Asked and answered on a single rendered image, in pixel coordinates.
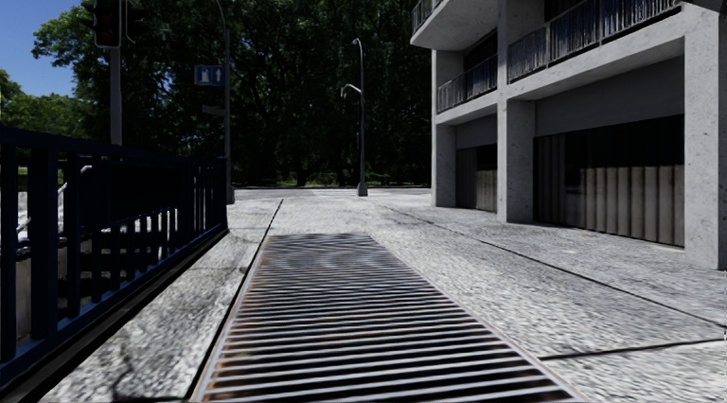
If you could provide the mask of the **dark stairway railing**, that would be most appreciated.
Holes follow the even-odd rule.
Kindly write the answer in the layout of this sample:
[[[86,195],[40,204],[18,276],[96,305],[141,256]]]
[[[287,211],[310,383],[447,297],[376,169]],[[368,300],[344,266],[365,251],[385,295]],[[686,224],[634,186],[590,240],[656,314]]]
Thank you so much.
[[[0,402],[226,230],[222,159],[0,126]]]

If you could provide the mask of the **grey street lamp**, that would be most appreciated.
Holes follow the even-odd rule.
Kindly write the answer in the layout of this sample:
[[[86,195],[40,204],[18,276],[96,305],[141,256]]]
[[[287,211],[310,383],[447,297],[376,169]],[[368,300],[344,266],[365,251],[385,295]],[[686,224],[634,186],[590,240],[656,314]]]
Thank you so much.
[[[358,149],[359,149],[359,182],[357,185],[357,195],[359,197],[368,196],[368,186],[365,181],[365,96],[364,96],[364,50],[361,40],[354,38],[352,43],[357,45],[360,52],[360,84],[354,86],[347,83],[340,89],[340,97],[344,97],[346,89],[356,91],[360,95],[359,100],[359,132],[358,132]]]
[[[226,163],[225,167],[225,189],[226,189],[226,203],[228,205],[235,203],[235,190],[231,181],[231,114],[230,114],[230,29],[227,26],[224,12],[219,0],[214,0],[217,5],[218,11],[222,18],[222,36],[224,39],[224,62],[223,69],[225,74],[224,81],[224,107],[223,109],[217,109],[217,113],[223,114],[223,127],[224,127],[224,159]]]

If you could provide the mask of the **trees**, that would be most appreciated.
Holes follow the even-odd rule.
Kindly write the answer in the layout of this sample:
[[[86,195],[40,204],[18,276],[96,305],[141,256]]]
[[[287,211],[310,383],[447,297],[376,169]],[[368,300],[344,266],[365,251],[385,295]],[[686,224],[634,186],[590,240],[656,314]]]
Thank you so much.
[[[82,20],[91,0],[0,0],[0,124],[110,141],[110,53]],[[121,49],[122,142],[222,155],[222,18],[214,0],[132,0],[150,12]],[[416,0],[219,0],[230,29],[232,179],[359,178],[363,45],[365,177],[428,184],[427,51],[410,44]]]

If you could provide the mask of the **traffic light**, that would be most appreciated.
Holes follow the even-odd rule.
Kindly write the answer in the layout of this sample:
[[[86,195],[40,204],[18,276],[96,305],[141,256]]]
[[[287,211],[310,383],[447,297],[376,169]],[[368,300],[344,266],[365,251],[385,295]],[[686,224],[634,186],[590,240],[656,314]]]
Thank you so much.
[[[132,0],[94,0],[83,7],[93,19],[82,22],[93,30],[94,42],[99,48],[111,50],[110,122],[111,142],[122,145],[121,46],[126,39],[134,43],[144,31],[142,21],[150,12],[138,7]]]

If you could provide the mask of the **pale concrete building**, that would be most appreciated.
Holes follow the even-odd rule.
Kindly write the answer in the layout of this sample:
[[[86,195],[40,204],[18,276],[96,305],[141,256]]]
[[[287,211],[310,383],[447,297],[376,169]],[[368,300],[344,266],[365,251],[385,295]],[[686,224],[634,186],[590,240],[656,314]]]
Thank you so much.
[[[727,0],[418,0],[432,201],[727,268]]]

